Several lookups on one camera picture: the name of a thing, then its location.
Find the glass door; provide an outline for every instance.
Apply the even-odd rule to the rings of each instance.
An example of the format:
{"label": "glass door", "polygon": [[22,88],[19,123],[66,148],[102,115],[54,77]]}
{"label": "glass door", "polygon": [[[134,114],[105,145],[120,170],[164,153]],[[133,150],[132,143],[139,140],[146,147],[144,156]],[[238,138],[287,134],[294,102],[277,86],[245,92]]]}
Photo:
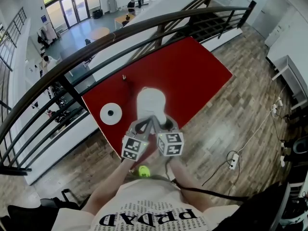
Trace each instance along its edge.
{"label": "glass door", "polygon": [[66,21],[69,27],[76,25],[78,23],[75,8],[73,6],[72,0],[61,0],[61,4],[63,7],[63,12],[66,17]]}
{"label": "glass door", "polygon": [[77,10],[77,14],[79,17],[79,22],[88,19],[89,16],[89,11],[86,6],[85,0],[74,0],[75,1],[75,6]]}

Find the electrical cable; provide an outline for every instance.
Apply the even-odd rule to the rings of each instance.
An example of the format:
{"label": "electrical cable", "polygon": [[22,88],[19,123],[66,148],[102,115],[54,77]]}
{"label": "electrical cable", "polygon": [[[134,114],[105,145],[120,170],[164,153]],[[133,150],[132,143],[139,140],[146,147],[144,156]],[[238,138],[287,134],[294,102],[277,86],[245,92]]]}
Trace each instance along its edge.
{"label": "electrical cable", "polygon": [[280,95],[282,94],[283,90],[285,89],[285,87],[287,86],[287,84],[285,84],[285,86],[283,87],[283,89],[281,90],[281,92],[279,93],[278,97],[280,97]]}
{"label": "electrical cable", "polygon": [[279,137],[278,137],[278,132],[277,132],[277,128],[276,128],[276,123],[275,123],[275,121],[274,121],[274,117],[273,117],[273,115],[271,115],[271,118],[272,118],[273,123],[274,123],[274,127],[275,127],[275,131],[276,131],[276,136],[277,136],[277,139],[278,139],[280,142],[285,142],[285,140],[281,140],[281,139],[279,139]]}
{"label": "electrical cable", "polygon": [[254,137],[254,135],[260,130],[260,128],[262,127],[263,123],[266,121],[266,119],[269,117],[269,115],[271,114],[271,111],[268,113],[268,115],[265,117],[265,119],[262,121],[261,125],[259,126],[259,128],[254,132],[254,134],[249,138],[249,140],[246,142],[246,144],[240,149],[237,151],[237,154],[242,151],[246,145],[250,142],[250,140]]}
{"label": "electrical cable", "polygon": [[202,186],[204,186],[210,179],[213,178],[213,176],[217,173],[217,171],[225,164],[228,163],[228,161],[223,162],[221,165],[218,166],[218,168],[215,170],[215,172],[212,174],[212,176],[210,178],[208,178],[203,184]]}
{"label": "electrical cable", "polygon": [[173,157],[171,156],[171,157],[168,158],[168,160],[165,162],[165,174],[167,175],[167,178],[168,178],[169,181],[171,181],[171,180],[170,180],[170,177],[169,177],[169,175],[168,175],[168,168],[167,168],[167,165],[168,165],[168,163],[171,161],[172,158],[173,158]]}
{"label": "electrical cable", "polygon": [[[169,178],[169,175],[168,175],[168,168],[167,168],[167,164],[170,162],[170,160],[172,159],[169,158],[166,162],[165,162],[165,170],[166,170],[166,175],[168,177],[168,179],[170,180]],[[225,161],[223,164],[221,164],[214,172],[214,174],[205,182],[207,183],[215,174],[216,172],[219,170],[219,168],[221,166],[223,166],[225,163],[227,163],[228,161]],[[171,181],[172,183],[175,183],[179,188],[181,189],[185,189],[185,190],[188,190],[188,191],[192,191],[192,192],[198,192],[198,193],[206,193],[206,194],[209,194],[209,195],[212,195],[212,196],[216,196],[216,197],[220,197],[220,198],[225,198],[225,199],[229,199],[229,200],[234,200],[234,201],[246,201],[248,200],[250,197],[246,196],[246,197],[237,197],[237,196],[227,196],[227,195],[223,195],[223,194],[220,194],[220,193],[217,193],[217,192],[213,192],[213,191],[208,191],[208,190],[204,190],[204,189],[198,189],[198,188],[189,188],[189,187],[183,187],[182,185],[180,185],[176,179],[174,179],[173,181]]]}
{"label": "electrical cable", "polygon": [[227,196],[227,195],[223,195],[217,192],[213,192],[213,191],[208,191],[208,190],[204,190],[204,189],[198,189],[198,188],[193,188],[193,187],[183,187],[182,185],[180,185],[176,180],[175,180],[175,184],[181,188],[181,189],[185,189],[188,191],[192,191],[192,192],[198,192],[198,193],[206,193],[215,197],[219,197],[219,198],[225,198],[225,199],[229,199],[229,200],[234,200],[234,201],[246,201],[248,200],[250,197],[236,197],[236,196]]}

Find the white t-shirt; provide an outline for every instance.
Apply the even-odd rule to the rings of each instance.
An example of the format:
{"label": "white t-shirt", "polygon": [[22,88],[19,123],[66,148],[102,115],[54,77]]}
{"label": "white t-shirt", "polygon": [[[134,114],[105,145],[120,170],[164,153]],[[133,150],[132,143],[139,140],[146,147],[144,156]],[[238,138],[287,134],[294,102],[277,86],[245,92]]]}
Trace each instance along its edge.
{"label": "white t-shirt", "polygon": [[53,59],[51,56],[48,56],[49,63],[47,63],[47,70],[51,71],[54,67],[57,66],[58,61]]}
{"label": "white t-shirt", "polygon": [[217,207],[202,213],[186,204],[172,183],[142,179],[122,185],[96,216],[85,211],[60,209],[52,231],[211,231],[234,213],[238,208],[234,206],[220,220],[217,217],[209,220],[208,210]]}

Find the doorway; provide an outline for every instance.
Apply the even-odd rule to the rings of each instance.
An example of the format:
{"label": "doorway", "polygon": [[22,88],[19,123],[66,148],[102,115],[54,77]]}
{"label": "doorway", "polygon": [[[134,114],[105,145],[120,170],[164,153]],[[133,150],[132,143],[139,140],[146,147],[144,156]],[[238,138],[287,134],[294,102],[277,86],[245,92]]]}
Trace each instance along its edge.
{"label": "doorway", "polygon": [[252,26],[266,39],[289,7],[286,0],[267,0]]}
{"label": "doorway", "polygon": [[61,0],[61,7],[68,29],[90,18],[87,0]]}

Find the small object on table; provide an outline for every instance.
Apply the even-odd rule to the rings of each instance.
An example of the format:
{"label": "small object on table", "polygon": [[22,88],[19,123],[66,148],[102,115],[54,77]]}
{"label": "small object on table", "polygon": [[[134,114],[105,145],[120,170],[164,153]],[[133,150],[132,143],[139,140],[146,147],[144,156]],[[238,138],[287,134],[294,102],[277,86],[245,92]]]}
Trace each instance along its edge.
{"label": "small object on table", "polygon": [[100,117],[107,125],[117,124],[122,117],[121,107],[116,103],[107,103],[102,107]]}
{"label": "small object on table", "polygon": [[106,27],[97,28],[97,29],[95,29],[91,32],[91,39],[93,39],[93,40],[100,39],[100,38],[106,36],[107,34],[109,34],[109,32],[110,32],[110,30]]}

